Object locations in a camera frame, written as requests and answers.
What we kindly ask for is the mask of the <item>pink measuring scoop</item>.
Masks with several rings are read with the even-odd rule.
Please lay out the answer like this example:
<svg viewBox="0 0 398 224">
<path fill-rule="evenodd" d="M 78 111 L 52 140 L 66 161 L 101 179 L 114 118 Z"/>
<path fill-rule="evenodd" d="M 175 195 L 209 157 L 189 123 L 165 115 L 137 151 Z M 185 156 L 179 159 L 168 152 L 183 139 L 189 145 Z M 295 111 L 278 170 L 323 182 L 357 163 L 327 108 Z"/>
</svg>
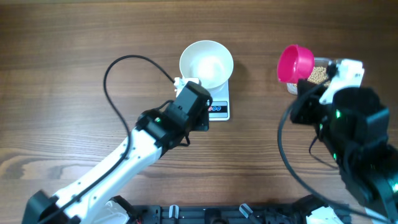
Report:
<svg viewBox="0 0 398 224">
<path fill-rule="evenodd" d="M 313 53 L 299 45 L 290 45 L 282 52 L 277 64 L 277 78 L 281 83 L 298 83 L 307 79 L 315 66 Z"/>
</svg>

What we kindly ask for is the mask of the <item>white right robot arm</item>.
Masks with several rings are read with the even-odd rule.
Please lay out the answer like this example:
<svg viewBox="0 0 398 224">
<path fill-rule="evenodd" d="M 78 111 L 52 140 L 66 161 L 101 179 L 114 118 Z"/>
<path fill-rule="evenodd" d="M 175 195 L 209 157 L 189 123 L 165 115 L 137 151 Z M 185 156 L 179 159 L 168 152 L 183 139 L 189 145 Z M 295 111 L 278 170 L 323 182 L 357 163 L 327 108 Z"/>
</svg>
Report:
<svg viewBox="0 0 398 224">
<path fill-rule="evenodd" d="M 360 205 L 397 220 L 397 149 L 388 143 L 388 107 L 368 87 L 340 89 L 323 105 L 319 101 L 326 87 L 315 87 L 298 82 L 291 121 L 315 128 Z"/>
</svg>

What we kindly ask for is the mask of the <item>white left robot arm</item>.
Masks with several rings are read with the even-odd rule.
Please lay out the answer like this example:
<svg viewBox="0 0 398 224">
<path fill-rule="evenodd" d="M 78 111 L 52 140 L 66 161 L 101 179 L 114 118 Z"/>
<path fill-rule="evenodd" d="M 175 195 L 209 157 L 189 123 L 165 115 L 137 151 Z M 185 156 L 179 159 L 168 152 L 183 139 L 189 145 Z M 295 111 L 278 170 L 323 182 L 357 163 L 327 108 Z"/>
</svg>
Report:
<svg viewBox="0 0 398 224">
<path fill-rule="evenodd" d="M 31 196 L 23 223 L 92 222 L 101 207 L 136 174 L 180 146 L 190 131 L 202 124 L 211 101 L 208 90 L 187 82 L 176 99 L 164 105 L 164 111 L 144 111 L 126 140 L 80 179 L 51 197 L 42 190 Z"/>
</svg>

